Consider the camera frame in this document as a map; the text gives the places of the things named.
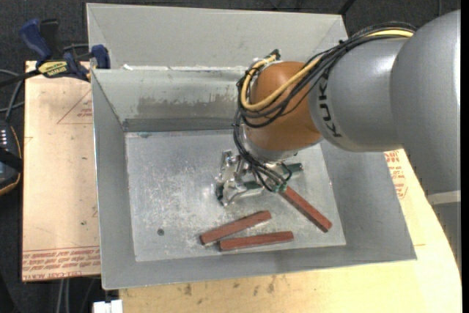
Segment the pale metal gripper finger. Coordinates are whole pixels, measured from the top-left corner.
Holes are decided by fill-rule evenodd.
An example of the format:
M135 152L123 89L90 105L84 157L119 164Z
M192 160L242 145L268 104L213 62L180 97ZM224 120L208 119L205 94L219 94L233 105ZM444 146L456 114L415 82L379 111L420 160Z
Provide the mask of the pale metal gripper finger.
M216 198L223 206L230 205L244 192L245 186L237 182L218 183L215 189Z
M221 166L218 179L220 181L231 180L239 164L239 155L235 155L232 150L225 150L221 156Z

